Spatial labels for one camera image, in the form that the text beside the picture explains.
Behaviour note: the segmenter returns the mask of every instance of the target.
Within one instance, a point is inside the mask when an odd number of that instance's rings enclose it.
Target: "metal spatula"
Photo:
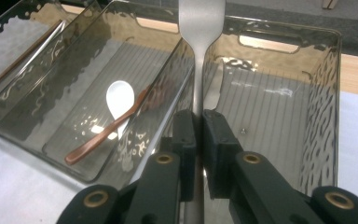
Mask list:
[[[207,49],[222,34],[225,7],[225,0],[179,0],[179,31],[195,55],[193,113],[196,117],[198,142],[202,138],[203,63]],[[193,202],[186,204],[185,223],[204,223],[202,162],[200,153],[198,152],[198,154],[194,199]]]

